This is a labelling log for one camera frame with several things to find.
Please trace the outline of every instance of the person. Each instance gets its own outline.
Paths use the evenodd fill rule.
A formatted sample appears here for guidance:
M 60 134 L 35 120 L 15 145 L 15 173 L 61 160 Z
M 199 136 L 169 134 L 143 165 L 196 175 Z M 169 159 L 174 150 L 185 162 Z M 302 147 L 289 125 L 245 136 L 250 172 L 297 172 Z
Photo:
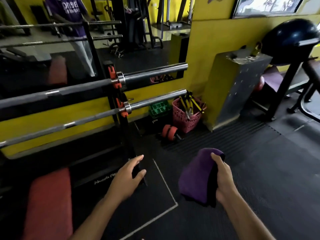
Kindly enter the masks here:
M 238 192 L 230 167 L 222 159 L 211 154 L 218 165 L 218 189 L 216 198 L 224 207 L 240 240 L 275 240 L 262 221 L 251 210 Z M 146 174 L 140 171 L 132 178 L 132 170 L 143 159 L 143 155 L 128 161 L 115 175 L 105 197 L 98 202 L 90 216 L 75 231 L 69 240 L 99 240 L 117 207 L 129 198 Z
M 46 5 L 52 13 L 52 17 L 60 23 L 77 23 L 93 20 L 90 18 L 86 7 L 82 0 L 45 0 Z M 83 26 L 63 27 L 64 37 L 67 38 L 82 38 L 86 37 Z M 74 51 L 78 55 L 83 67 L 89 76 L 94 77 L 94 69 L 92 67 L 92 53 L 87 40 L 70 42 Z

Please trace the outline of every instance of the pink basket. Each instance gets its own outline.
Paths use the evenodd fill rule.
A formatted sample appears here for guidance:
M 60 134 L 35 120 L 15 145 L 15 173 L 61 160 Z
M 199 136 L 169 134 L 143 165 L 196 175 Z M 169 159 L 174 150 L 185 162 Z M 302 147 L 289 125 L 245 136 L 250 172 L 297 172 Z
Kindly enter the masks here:
M 201 102 L 201 100 L 197 98 L 194 98 L 194 100 L 197 102 L 197 104 L 200 105 L 200 107 L 203 105 L 203 102 Z M 190 121 L 188 121 L 186 117 L 186 113 L 183 112 L 181 109 L 179 109 L 179 107 L 182 107 L 182 104 L 179 98 L 177 98 L 172 102 L 172 106 L 173 106 L 173 125 L 175 127 L 180 129 L 184 133 L 188 133 L 189 131 L 193 130 L 197 126 L 198 122 L 201 119 L 202 113 L 197 112 L 194 115 L 191 115 Z

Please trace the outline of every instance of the purple jersey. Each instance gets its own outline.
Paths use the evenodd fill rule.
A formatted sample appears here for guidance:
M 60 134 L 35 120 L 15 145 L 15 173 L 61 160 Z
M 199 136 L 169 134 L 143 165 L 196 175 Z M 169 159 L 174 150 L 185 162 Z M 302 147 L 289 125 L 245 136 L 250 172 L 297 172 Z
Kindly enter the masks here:
M 83 20 L 81 14 L 87 14 L 86 7 L 82 0 L 45 0 L 52 14 L 58 14 L 64 19 L 77 23 Z M 73 26 L 72 31 L 69 28 L 63 28 L 66 36 L 83 37 L 86 35 L 82 26 Z

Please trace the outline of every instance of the person's left hand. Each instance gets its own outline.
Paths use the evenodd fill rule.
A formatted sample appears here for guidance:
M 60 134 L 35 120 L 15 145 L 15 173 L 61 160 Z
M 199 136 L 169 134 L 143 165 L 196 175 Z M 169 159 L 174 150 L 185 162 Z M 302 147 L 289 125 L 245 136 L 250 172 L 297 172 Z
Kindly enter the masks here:
M 135 178 L 132 178 L 132 170 L 142 159 L 143 155 L 135 157 L 119 169 L 111 182 L 108 192 L 106 193 L 106 198 L 110 198 L 115 200 L 117 203 L 121 203 L 134 193 L 134 190 L 137 188 L 147 172 L 143 169 Z

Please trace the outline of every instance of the green plastic crate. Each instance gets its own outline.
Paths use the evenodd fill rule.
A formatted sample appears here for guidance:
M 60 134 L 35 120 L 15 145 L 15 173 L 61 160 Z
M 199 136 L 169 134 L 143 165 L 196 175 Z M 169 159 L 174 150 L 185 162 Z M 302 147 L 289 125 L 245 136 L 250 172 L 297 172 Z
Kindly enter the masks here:
M 171 110 L 171 105 L 168 103 L 168 101 L 163 101 L 160 103 L 150 105 L 149 115 L 153 119 L 156 119 L 162 116 L 166 116 L 167 114 L 169 114 L 170 110 Z

